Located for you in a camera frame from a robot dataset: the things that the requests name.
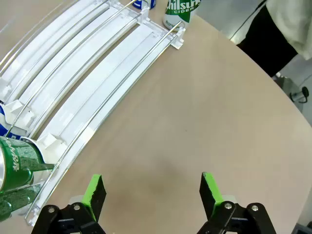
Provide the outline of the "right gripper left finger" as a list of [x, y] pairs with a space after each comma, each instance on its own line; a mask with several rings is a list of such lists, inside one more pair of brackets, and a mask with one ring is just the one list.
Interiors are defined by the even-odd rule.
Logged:
[[94, 174], [82, 200], [60, 209], [56, 205], [42, 208], [33, 234], [103, 234], [98, 223], [106, 191], [102, 176]]

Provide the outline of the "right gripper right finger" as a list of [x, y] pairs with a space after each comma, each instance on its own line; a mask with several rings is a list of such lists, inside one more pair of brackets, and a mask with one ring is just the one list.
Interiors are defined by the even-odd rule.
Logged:
[[207, 217], [199, 234], [276, 233], [263, 204], [251, 203], [244, 208], [238, 203], [224, 200], [211, 173], [202, 173], [199, 193]]

